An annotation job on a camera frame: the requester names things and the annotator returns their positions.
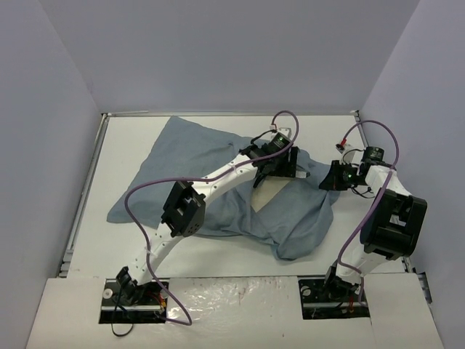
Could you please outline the white pillow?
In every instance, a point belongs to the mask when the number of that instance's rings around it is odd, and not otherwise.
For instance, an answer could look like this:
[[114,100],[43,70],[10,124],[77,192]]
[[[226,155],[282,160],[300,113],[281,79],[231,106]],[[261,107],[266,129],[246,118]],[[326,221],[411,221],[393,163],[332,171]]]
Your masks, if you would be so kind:
[[266,206],[291,180],[284,177],[267,177],[253,189],[251,207],[258,212]]

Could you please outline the striped pillowcase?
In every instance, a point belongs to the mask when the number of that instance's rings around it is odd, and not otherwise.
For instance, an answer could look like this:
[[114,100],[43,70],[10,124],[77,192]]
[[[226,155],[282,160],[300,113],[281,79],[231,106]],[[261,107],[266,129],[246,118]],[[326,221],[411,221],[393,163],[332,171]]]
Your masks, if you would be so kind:
[[[168,177],[207,175],[231,161],[249,141],[247,137],[171,117],[130,186]],[[251,205],[252,182],[220,196],[206,209],[198,235],[246,236],[270,245],[278,260],[311,254],[330,229],[332,206],[339,193],[319,188],[329,167],[311,159],[308,152],[298,152],[297,166],[309,177],[291,180],[259,210]]]

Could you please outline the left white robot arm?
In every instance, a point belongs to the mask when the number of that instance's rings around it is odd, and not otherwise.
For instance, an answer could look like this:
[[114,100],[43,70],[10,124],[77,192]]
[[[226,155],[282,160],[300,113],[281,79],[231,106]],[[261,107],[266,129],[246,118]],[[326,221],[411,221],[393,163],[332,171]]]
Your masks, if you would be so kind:
[[[133,265],[123,267],[116,276],[123,299],[130,304],[144,300],[145,285],[154,279],[158,266],[182,239],[197,233],[204,224],[206,209],[213,201],[245,182],[254,180],[259,184],[283,165],[292,169],[296,167],[296,136],[286,135],[283,129],[274,134],[270,141],[261,146],[251,143],[239,150],[234,159],[204,177],[155,180],[138,185],[126,194],[125,210],[142,231],[146,247]],[[163,205],[156,234],[151,238],[130,210],[129,199],[142,188],[165,182],[174,184]]]

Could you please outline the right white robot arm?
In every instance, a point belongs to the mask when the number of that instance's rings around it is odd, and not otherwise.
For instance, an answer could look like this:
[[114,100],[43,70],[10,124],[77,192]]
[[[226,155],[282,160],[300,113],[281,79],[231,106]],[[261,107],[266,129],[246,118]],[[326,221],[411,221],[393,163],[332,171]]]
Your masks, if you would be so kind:
[[426,200],[415,197],[397,177],[395,166],[384,161],[384,150],[336,145],[341,158],[333,160],[319,188],[345,191],[365,186],[374,199],[357,226],[357,243],[343,244],[322,282],[323,294],[341,299],[348,291],[361,293],[363,277],[380,265],[413,254],[427,211]]

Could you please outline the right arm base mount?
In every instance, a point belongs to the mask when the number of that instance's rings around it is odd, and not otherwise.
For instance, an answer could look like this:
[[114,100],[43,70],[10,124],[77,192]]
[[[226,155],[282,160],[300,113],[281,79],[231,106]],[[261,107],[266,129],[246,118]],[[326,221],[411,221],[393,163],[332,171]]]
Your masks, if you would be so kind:
[[304,320],[331,320],[369,318],[366,297],[359,302],[354,290],[331,289],[324,286],[322,276],[298,278],[302,318]]

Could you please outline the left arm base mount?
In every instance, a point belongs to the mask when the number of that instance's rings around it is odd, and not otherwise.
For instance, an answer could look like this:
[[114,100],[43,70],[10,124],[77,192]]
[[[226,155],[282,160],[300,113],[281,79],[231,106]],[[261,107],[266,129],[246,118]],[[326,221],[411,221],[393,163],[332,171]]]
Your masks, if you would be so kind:
[[105,281],[100,304],[99,324],[164,324],[167,293],[156,282],[144,285],[129,299],[121,294],[115,279]]

